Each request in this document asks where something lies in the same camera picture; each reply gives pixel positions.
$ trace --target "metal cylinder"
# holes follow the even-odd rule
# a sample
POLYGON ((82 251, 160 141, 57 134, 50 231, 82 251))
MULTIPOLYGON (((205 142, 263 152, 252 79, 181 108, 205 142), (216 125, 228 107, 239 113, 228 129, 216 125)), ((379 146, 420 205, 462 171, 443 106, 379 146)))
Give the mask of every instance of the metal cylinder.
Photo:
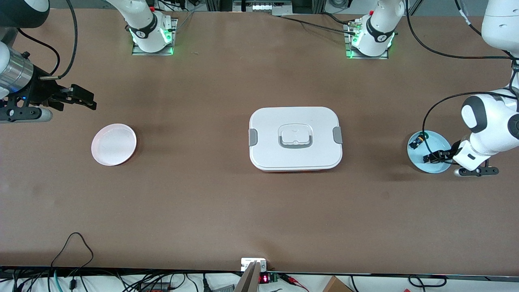
POLYGON ((0 43, 0 87, 9 90, 10 93, 16 92, 29 83, 32 78, 34 67, 32 63, 22 57, 20 53, 0 43))

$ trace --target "power cord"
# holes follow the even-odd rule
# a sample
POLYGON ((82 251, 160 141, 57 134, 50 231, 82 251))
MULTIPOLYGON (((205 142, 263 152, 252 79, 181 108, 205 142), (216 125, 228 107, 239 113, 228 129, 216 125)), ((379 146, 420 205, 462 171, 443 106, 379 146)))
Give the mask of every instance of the power cord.
POLYGON ((355 292, 359 292, 359 290, 357 289, 357 286, 355 285, 355 280, 353 279, 353 276, 350 276, 351 278, 351 284, 353 285, 353 289, 355 290, 355 292))
MULTIPOLYGON (((70 281, 69 283, 69 288, 70 290, 73 290, 75 288, 75 285, 76 285, 76 281, 74 279, 74 276, 75 276, 75 273, 82 269, 83 267, 85 267, 86 265, 88 265, 93 259, 94 259, 94 252, 92 251, 92 248, 90 248, 90 246, 87 244, 87 242, 85 241, 85 238, 83 237, 83 235, 79 232, 72 232, 66 239, 65 241, 65 244, 63 245, 63 247, 61 248, 60 252, 54 257, 54 259, 52 260, 52 262, 50 263, 50 269, 49 269, 49 276, 47 277, 47 287, 48 287, 48 290, 50 292, 50 272, 52 270, 52 268, 54 268, 54 262, 60 257, 60 255, 63 253, 63 251, 65 250, 67 244, 69 243, 69 240, 70 238, 73 236, 73 235, 79 235, 79 237, 81 237, 81 241, 83 241, 83 244, 84 246, 88 249, 88 251, 90 252, 90 259, 84 263, 81 267, 78 267, 76 269, 74 269, 71 273, 72 275, 72 280, 70 281)), ((56 285, 58 286, 58 289, 60 290, 60 292, 63 292, 61 291, 61 287, 59 286, 59 283, 58 283, 58 279, 57 279, 57 270, 54 271, 54 280, 56 282, 56 285)))
POLYGON ((329 30, 329 31, 334 31, 334 32, 345 33, 345 34, 349 34, 349 35, 355 35, 354 32, 349 32, 349 31, 345 31, 345 30, 338 30, 338 29, 328 28, 326 26, 318 25, 318 24, 311 23, 311 22, 306 22, 306 21, 299 20, 299 19, 294 19, 294 18, 289 18, 289 17, 284 17, 284 16, 278 16, 278 17, 282 18, 282 19, 288 19, 288 20, 299 22, 299 23, 315 26, 316 28, 321 28, 321 29, 325 29, 325 30, 329 30))
MULTIPOLYGON (((465 96, 465 95, 475 95, 475 94, 489 94, 489 95, 494 95, 494 96, 501 96, 501 97, 508 97, 508 98, 512 98, 512 99, 515 99, 517 100, 517 97, 515 96, 508 96, 508 95, 504 95, 504 94, 499 94, 499 93, 496 93, 496 92, 489 92, 489 91, 472 91, 472 92, 464 92, 462 94, 455 94, 455 95, 451 95, 449 97, 446 97, 440 101, 438 101, 437 103, 435 103, 428 111, 427 113, 425 114, 424 116, 424 121, 422 122, 422 132, 425 132, 425 123, 427 121, 427 117, 429 116, 429 114, 431 113, 431 111, 440 103, 446 101, 446 100, 449 100, 451 98, 455 98, 455 97, 459 97, 459 96, 465 96)), ((436 157, 436 155, 434 153, 432 153, 431 151, 431 148, 429 148, 429 144, 427 143, 427 139, 424 140, 424 143, 425 143, 425 146, 427 147, 427 150, 429 151, 429 153, 432 154, 432 156, 434 158, 436 158, 437 160, 443 162, 443 163, 447 163, 447 164, 451 164, 451 165, 458 165, 457 163, 452 163, 452 162, 449 162, 449 161, 445 161, 443 159, 440 159, 438 157, 436 157)))
POLYGON ((333 14, 331 14, 331 13, 328 13, 328 12, 326 12, 326 11, 323 11, 323 12, 321 12, 321 13, 319 13, 319 14, 328 15, 328 16, 331 17, 335 22, 338 22, 338 23, 340 23, 340 24, 346 24, 346 25, 347 25, 347 24, 349 24, 350 21, 355 21, 355 19, 350 19, 350 20, 342 21, 342 20, 336 18, 335 15, 333 15, 333 14))
POLYGON ((278 276, 280 279, 287 282, 288 284, 297 286, 299 288, 303 288, 304 290, 306 290, 306 292, 310 292, 303 284, 299 283, 299 281, 296 280, 294 277, 288 276, 285 273, 278 273, 278 276))
POLYGON ((198 286, 197 286, 197 284, 195 283, 195 281, 191 280, 191 278, 189 277, 188 274, 186 274, 186 278, 187 278, 188 280, 190 280, 190 281, 193 283, 193 285, 194 285, 195 288, 196 288, 196 292, 199 292, 199 291, 198 291, 198 286))
POLYGON ((162 4, 164 4, 166 7, 168 7, 169 9, 175 11, 172 7, 176 7, 176 8, 180 8, 182 9, 182 11, 189 11, 187 10, 185 7, 182 7, 180 5, 177 5, 177 4, 173 4, 172 2, 171 3, 166 3, 164 0, 158 0, 159 2, 161 2, 162 4))
POLYGON ((443 280, 443 283, 438 284, 438 285, 424 285, 422 280, 417 275, 409 275, 409 277, 407 278, 407 281, 409 282, 409 284, 415 286, 416 288, 422 288, 424 292, 426 292, 425 288, 440 288, 440 287, 445 286, 447 284, 447 278, 442 278, 442 280, 443 280), (417 279, 420 284, 417 285, 417 284, 413 283, 413 281, 411 281, 411 278, 417 279))
MULTIPOLYGON (((476 32, 478 35, 481 36, 481 32, 475 28, 473 25, 472 25, 472 22, 470 22, 469 18, 467 17, 467 15, 465 15, 465 12, 463 12, 463 9, 461 8, 460 4, 459 4, 459 1, 458 0, 454 0, 454 3, 456 3, 456 7, 458 8, 458 11, 459 13, 461 14, 461 16, 465 19, 465 22, 467 23, 467 25, 474 31, 476 32)), ((505 51, 505 50, 502 50, 505 54, 508 55, 508 57, 510 57, 512 60, 515 60, 514 56, 512 56, 512 54, 510 54, 509 52, 505 51)))
POLYGON ((438 54, 440 56, 444 56, 444 57, 449 57, 449 58, 456 58, 456 59, 508 59, 508 60, 517 60, 516 58, 514 58, 513 56, 508 56, 508 57, 505 57, 505 56, 482 56, 482 57, 466 57, 466 56, 457 56, 457 55, 450 55, 450 54, 445 54, 445 53, 442 53, 442 52, 439 52, 437 50, 434 50, 434 49, 431 49, 430 47, 428 47, 427 45, 425 45, 419 38, 418 36, 416 35, 414 29, 413 29, 413 26, 411 25, 411 19, 409 17, 409 0, 405 0, 405 11, 406 11, 406 18, 407 18, 407 24, 409 25, 409 30, 411 31, 411 34, 413 35, 413 37, 415 38, 415 40, 422 46, 424 47, 425 49, 427 49, 428 51, 430 52, 433 52, 435 54, 438 54))
POLYGON ((61 75, 58 76, 42 76, 39 79, 40 80, 58 80, 63 77, 65 77, 72 68, 72 65, 74 64, 74 59, 76 58, 76 51, 77 51, 77 18, 76 18, 76 12, 74 11, 74 7, 72 6, 72 3, 70 0, 65 0, 67 5, 69 6, 70 13, 72 14, 72 21, 74 23, 74 47, 72 48, 72 55, 70 57, 70 62, 67 68, 65 69, 65 72, 63 72, 61 75))
POLYGON ((180 286, 182 286, 182 284, 186 281, 186 274, 183 274, 183 275, 184 275, 184 279, 182 280, 182 283, 180 283, 177 287, 171 287, 171 280, 173 280, 173 276, 175 276, 175 274, 172 274, 171 278, 169 278, 168 290, 175 290, 175 289, 178 289, 180 286))
POLYGON ((52 71, 50 71, 50 75, 54 74, 56 72, 56 70, 58 69, 58 67, 60 66, 60 61, 61 61, 60 53, 58 53, 58 51, 56 51, 56 49, 54 49, 51 45, 46 44, 46 43, 44 43, 44 42, 42 42, 42 41, 40 41, 40 40, 38 40, 38 39, 28 35, 28 34, 26 34, 21 29, 18 29, 18 32, 21 35, 25 36, 26 38, 32 40, 33 42, 38 43, 38 44, 40 44, 40 45, 42 45, 44 47, 49 48, 56 55, 56 65, 54 66, 54 69, 52 69, 52 71))
POLYGON ((209 283, 207 283, 206 274, 203 274, 203 292, 212 292, 211 287, 209 287, 209 283))

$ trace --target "container lid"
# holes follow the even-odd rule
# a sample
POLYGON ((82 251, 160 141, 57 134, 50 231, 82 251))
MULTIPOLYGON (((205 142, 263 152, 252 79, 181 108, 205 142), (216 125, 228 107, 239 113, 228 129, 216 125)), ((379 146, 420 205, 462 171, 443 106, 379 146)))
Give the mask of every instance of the container lid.
POLYGON ((262 108, 249 123, 250 158, 264 171, 335 167, 342 142, 337 115, 324 107, 262 108))

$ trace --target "cable connector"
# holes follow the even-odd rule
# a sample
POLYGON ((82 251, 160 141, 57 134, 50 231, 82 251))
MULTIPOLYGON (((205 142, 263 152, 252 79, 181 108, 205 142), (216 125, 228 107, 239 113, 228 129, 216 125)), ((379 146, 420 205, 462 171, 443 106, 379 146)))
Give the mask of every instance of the cable connector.
POLYGON ((203 292, 212 292, 211 287, 209 287, 209 283, 207 283, 206 275, 203 275, 203 292))
POLYGON ((69 282, 69 290, 72 291, 77 287, 77 281, 75 279, 70 280, 69 282))
POLYGON ((288 276, 287 274, 278 273, 278 276, 279 276, 280 279, 282 279, 283 281, 287 282, 288 284, 297 286, 295 284, 295 282, 297 282, 297 280, 292 278, 292 277, 290 277, 290 276, 288 276))

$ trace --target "blue plate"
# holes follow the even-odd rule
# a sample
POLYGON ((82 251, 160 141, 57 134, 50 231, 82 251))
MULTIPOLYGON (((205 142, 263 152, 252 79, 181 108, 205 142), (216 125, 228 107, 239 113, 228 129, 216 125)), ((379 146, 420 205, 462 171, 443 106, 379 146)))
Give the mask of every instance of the blue plate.
MULTIPOLYGON (((413 149, 409 146, 411 142, 413 142, 418 135, 421 133, 416 132, 414 135, 411 136, 409 139, 409 142, 407 142, 407 156, 409 156, 409 160, 418 167, 418 169, 428 172, 430 174, 439 174, 441 172, 446 171, 450 164, 448 163, 424 163, 424 156, 427 154, 430 154, 429 150, 427 150, 427 146, 425 145, 425 142, 420 144, 416 149, 413 149)), ((432 152, 437 150, 449 150, 450 144, 447 141, 447 139, 443 138, 442 135, 433 132, 433 131, 426 131, 426 133, 429 135, 429 138, 427 139, 427 144, 429 145, 429 148, 432 152)))

